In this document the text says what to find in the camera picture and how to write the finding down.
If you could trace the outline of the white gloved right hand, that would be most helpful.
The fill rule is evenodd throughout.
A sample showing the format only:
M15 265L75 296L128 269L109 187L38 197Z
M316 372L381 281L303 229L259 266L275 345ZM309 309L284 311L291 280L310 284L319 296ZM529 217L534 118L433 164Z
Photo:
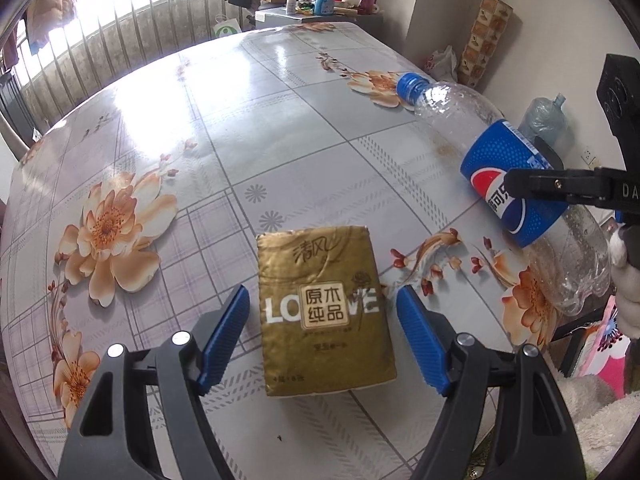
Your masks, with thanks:
M614 268L640 269L640 226L621 226L608 241L608 255Z

